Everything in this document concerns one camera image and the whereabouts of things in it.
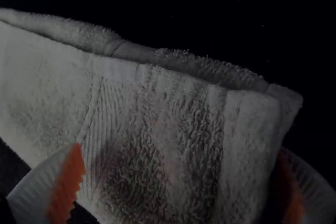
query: white towel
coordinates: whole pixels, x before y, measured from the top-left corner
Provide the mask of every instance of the white towel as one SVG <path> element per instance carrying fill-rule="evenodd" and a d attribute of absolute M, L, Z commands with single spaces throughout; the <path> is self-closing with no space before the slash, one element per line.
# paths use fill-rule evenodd
<path fill-rule="evenodd" d="M 0 20 L 0 136 L 31 167 L 81 143 L 78 202 L 101 223 L 258 220 L 299 94 L 90 24 Z"/>

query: black background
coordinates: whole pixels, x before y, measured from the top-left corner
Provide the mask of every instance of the black background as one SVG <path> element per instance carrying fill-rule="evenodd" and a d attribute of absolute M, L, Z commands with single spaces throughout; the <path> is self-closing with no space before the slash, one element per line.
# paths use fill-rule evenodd
<path fill-rule="evenodd" d="M 110 27 L 146 46 L 226 60 L 299 92 L 284 146 L 336 188 L 332 0 L 0 0 Z"/>

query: towel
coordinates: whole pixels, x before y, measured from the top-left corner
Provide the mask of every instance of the towel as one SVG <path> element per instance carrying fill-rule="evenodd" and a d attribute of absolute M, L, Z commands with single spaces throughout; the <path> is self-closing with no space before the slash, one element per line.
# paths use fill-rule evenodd
<path fill-rule="evenodd" d="M 30 167 L 81 144 L 100 223 L 254 223 L 302 97 L 103 27 L 0 9 L 0 136 Z"/>

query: dark background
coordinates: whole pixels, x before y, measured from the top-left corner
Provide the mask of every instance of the dark background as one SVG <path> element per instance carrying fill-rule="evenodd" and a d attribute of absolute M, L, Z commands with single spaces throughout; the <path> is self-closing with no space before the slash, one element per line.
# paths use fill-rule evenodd
<path fill-rule="evenodd" d="M 146 46 L 226 60 L 299 92 L 284 140 L 336 188 L 332 0 L 0 0 L 110 27 Z"/>

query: orange object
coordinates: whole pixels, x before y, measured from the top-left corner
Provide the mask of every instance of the orange object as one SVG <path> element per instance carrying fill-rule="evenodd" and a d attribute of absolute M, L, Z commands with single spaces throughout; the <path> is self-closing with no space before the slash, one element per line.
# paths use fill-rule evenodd
<path fill-rule="evenodd" d="M 75 144 L 64 162 L 61 174 L 57 178 L 56 186 L 47 211 L 51 224 L 66 223 L 70 218 L 73 202 L 77 199 L 76 192 L 82 176 L 86 173 L 79 144 Z"/>

